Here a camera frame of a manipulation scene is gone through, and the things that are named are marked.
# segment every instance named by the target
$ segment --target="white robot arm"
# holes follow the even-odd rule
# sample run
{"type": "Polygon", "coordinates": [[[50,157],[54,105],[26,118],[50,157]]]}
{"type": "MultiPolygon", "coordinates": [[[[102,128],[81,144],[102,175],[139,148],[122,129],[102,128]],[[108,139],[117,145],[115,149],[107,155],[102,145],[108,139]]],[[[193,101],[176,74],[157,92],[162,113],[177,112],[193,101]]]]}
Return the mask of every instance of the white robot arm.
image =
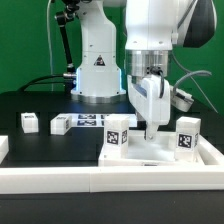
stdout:
{"type": "Polygon", "coordinates": [[[173,46],[200,47],[214,35],[212,0],[63,0],[78,4],[83,60],[74,99],[110,103],[125,96],[116,65],[116,29],[103,6],[126,5],[126,74],[129,99],[147,122],[147,139],[170,119],[169,73],[173,46]]]}
{"type": "Polygon", "coordinates": [[[212,0],[127,0],[126,28],[129,99],[146,120],[151,140],[170,119],[170,87],[163,79],[169,52],[173,45],[205,44],[215,32],[215,8],[212,0]]]}

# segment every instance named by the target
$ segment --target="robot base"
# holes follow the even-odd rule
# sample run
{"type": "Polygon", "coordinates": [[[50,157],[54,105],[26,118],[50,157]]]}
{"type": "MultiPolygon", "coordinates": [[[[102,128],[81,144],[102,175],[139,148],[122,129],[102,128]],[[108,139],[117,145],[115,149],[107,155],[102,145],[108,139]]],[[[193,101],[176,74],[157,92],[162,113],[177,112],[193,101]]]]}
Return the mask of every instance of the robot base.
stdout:
{"type": "Polygon", "coordinates": [[[115,103],[125,101],[127,99],[126,92],[110,97],[84,96],[81,94],[71,94],[72,100],[85,103],[115,103]]]}

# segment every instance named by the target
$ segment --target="black table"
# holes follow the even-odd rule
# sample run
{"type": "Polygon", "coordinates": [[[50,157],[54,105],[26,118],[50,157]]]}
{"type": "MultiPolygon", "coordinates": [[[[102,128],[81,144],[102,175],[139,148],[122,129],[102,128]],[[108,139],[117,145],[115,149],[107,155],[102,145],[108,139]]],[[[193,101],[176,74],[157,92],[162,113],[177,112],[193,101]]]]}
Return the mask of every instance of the black table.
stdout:
{"type": "MultiPolygon", "coordinates": [[[[51,136],[50,120],[59,113],[134,113],[127,101],[107,105],[77,103],[59,92],[7,92],[0,94],[0,105],[0,134],[9,136],[10,145],[2,168],[96,166],[103,143],[103,128],[72,128],[65,136],[51,136]],[[38,134],[23,133],[20,123],[23,112],[37,113],[38,134]]],[[[224,118],[199,102],[195,102],[188,113],[172,108],[169,125],[160,130],[174,131],[175,121],[183,115],[201,118],[201,135],[224,152],[224,118]]],[[[223,208],[224,191],[0,195],[0,220],[4,224],[223,224],[223,208]]]]}

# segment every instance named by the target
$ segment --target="white block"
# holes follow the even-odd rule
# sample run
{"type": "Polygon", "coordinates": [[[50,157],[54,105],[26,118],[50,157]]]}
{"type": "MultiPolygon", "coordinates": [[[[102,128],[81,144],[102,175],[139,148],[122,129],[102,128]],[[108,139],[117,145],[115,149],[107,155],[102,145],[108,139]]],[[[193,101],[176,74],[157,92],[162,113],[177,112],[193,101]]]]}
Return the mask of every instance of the white block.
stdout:
{"type": "Polygon", "coordinates": [[[104,121],[104,149],[107,156],[124,158],[128,151],[129,116],[111,114],[104,121]]]}
{"type": "Polygon", "coordinates": [[[198,149],[201,119],[181,117],[176,125],[175,159],[193,162],[198,149]]]}
{"type": "Polygon", "coordinates": [[[22,113],[21,123],[24,133],[39,132],[38,119],[35,113],[22,113]]]}
{"type": "Polygon", "coordinates": [[[51,134],[64,135],[72,127],[72,116],[60,114],[51,120],[51,134]]]}

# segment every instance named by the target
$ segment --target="black cable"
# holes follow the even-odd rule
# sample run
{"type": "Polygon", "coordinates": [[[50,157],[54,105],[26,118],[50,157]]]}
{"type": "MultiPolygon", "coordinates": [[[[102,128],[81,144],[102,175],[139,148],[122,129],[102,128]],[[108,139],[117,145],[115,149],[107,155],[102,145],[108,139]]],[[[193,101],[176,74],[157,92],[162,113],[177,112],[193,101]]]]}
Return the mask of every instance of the black cable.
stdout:
{"type": "Polygon", "coordinates": [[[159,95],[159,98],[163,98],[163,95],[164,95],[164,88],[165,88],[165,83],[164,83],[164,75],[163,75],[163,71],[160,70],[159,71],[159,75],[161,77],[161,84],[160,84],[160,95],[159,95]]]}
{"type": "Polygon", "coordinates": [[[33,85],[46,85],[46,84],[64,84],[64,82],[35,82],[35,83],[29,83],[26,86],[24,86],[24,89],[27,89],[29,86],[33,86],[33,85]]]}
{"type": "Polygon", "coordinates": [[[196,2],[196,0],[193,0],[191,2],[191,4],[189,5],[187,11],[184,13],[183,17],[181,18],[181,20],[179,21],[178,25],[177,25],[177,28],[179,29],[181,27],[181,25],[183,24],[184,20],[187,18],[189,12],[191,11],[194,3],[196,2]]]}
{"type": "Polygon", "coordinates": [[[149,68],[151,74],[153,75],[159,75],[161,77],[161,83],[160,83],[160,94],[159,98],[163,98],[164,95],[164,89],[165,89],[165,81],[164,81],[164,74],[160,67],[152,66],[149,68]]]}
{"type": "Polygon", "coordinates": [[[53,78],[63,78],[63,75],[51,75],[51,76],[42,76],[36,79],[31,80],[27,84],[21,86],[17,91],[23,92],[28,86],[32,85],[33,83],[36,83],[38,81],[46,80],[46,79],[53,79],[53,78]]]}

